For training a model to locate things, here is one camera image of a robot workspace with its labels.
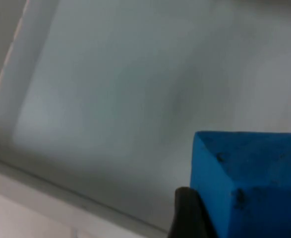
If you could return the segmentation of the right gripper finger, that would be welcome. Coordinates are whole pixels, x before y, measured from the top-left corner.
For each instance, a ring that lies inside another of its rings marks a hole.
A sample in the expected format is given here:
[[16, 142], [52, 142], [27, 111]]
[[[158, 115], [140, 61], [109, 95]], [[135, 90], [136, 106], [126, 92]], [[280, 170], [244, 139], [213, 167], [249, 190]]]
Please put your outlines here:
[[199, 193], [190, 187], [175, 190], [175, 209], [169, 238], [213, 238], [215, 229]]

